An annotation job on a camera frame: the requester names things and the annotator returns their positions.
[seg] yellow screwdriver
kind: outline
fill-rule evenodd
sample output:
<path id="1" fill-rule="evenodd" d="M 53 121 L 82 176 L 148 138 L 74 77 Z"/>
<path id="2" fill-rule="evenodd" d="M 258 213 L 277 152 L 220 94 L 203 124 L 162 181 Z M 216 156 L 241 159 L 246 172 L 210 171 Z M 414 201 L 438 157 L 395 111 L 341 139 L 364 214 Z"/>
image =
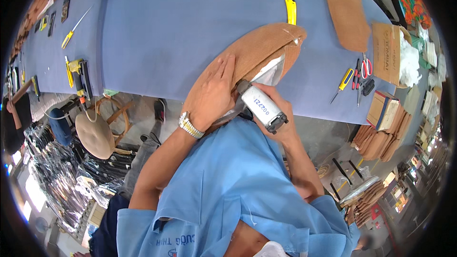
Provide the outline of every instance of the yellow screwdriver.
<path id="1" fill-rule="evenodd" d="M 71 37 L 73 36 L 73 34 L 75 33 L 75 29 L 76 27 L 79 25 L 79 23 L 81 22 L 81 20 L 83 20 L 84 16 L 89 12 L 89 10 L 92 8 L 92 6 L 90 6 L 88 8 L 88 10 L 86 11 L 86 13 L 84 13 L 83 17 L 81 17 L 81 19 L 76 23 L 76 26 L 73 28 L 73 30 L 70 31 L 70 33 L 68 33 L 68 35 L 65 37 L 65 40 L 64 42 L 62 43 L 62 49 L 65 49 L 65 47 L 67 46 L 68 44 L 68 41 L 70 41 Z"/>
<path id="2" fill-rule="evenodd" d="M 340 86 L 338 87 L 338 91 L 336 92 L 335 96 L 332 98 L 332 101 L 330 101 L 330 104 L 334 101 L 335 97 L 338 95 L 338 93 L 346 87 L 347 83 L 351 80 L 351 77 L 354 75 L 354 70 L 349 69 L 347 70 L 345 76 L 343 77 L 343 80 L 340 83 Z"/>
<path id="3" fill-rule="evenodd" d="M 68 61 L 67 56 L 65 56 L 65 64 L 67 66 L 68 83 L 70 84 L 70 88 L 73 88 L 73 75 L 71 74 L 71 71 L 70 71 L 70 62 Z"/>
<path id="4" fill-rule="evenodd" d="M 287 23 L 297 25 L 297 3 L 295 0 L 285 0 L 287 8 Z"/>

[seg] pneumatic staple gun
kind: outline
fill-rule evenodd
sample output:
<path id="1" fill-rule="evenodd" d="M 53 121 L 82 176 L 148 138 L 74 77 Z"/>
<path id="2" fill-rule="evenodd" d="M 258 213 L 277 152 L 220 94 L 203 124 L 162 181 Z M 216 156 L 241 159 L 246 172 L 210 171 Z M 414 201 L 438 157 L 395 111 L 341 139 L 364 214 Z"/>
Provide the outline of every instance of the pneumatic staple gun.
<path id="1" fill-rule="evenodd" d="M 74 82 L 76 94 L 79 96 L 79 101 L 81 102 L 84 111 L 86 111 L 87 106 L 85 105 L 85 100 L 86 98 L 89 101 L 92 99 L 92 88 L 89 81 L 87 61 L 83 59 L 68 61 L 67 56 L 65 56 L 65 62 L 67 64 L 68 81 L 71 86 Z"/>
<path id="2" fill-rule="evenodd" d="M 287 116 L 277 107 L 273 100 L 248 81 L 240 80 L 236 89 L 241 96 L 241 100 L 265 126 L 268 132 L 276 134 L 276 130 L 283 123 L 289 122 Z"/>

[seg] blue stool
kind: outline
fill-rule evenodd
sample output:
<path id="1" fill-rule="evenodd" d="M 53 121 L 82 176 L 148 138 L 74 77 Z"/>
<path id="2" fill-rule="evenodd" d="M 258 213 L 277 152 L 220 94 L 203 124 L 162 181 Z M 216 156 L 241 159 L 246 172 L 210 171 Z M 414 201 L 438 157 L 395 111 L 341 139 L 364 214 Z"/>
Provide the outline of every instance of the blue stool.
<path id="1" fill-rule="evenodd" d="M 64 115 L 65 115 L 65 113 L 57 108 L 54 108 L 49 113 L 49 116 L 53 117 L 53 118 L 62 117 Z M 54 136 L 56 137 L 56 140 L 60 144 L 62 144 L 64 146 L 70 145 L 70 142 L 73 139 L 73 136 L 71 134 L 70 126 L 68 125 L 68 122 L 65 118 L 58 119 L 58 120 L 49 119 L 49 125 L 51 126 L 51 129 L 54 132 Z"/>

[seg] printed number 002721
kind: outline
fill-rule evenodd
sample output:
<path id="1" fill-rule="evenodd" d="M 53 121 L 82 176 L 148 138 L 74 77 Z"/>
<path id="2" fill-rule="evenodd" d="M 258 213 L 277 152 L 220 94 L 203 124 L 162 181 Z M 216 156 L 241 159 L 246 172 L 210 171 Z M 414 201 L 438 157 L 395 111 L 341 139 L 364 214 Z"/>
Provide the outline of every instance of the printed number 002721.
<path id="1" fill-rule="evenodd" d="M 265 112 L 266 115 L 270 114 L 270 112 L 266 109 L 265 105 L 260 103 L 260 100 L 255 99 L 254 102 L 256 105 L 258 105 L 260 107 L 260 109 L 263 110 L 263 112 Z"/>

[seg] wristwatch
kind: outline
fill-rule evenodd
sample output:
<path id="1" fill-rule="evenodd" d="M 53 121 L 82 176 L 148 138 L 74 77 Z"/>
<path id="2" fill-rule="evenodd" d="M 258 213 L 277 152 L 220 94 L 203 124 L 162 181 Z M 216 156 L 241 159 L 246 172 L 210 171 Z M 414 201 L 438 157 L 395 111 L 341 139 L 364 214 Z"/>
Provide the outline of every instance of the wristwatch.
<path id="1" fill-rule="evenodd" d="M 179 127 L 186 130 L 187 133 L 192 135 L 194 138 L 200 139 L 205 134 L 204 132 L 198 131 L 189 120 L 189 112 L 183 112 L 179 118 Z"/>

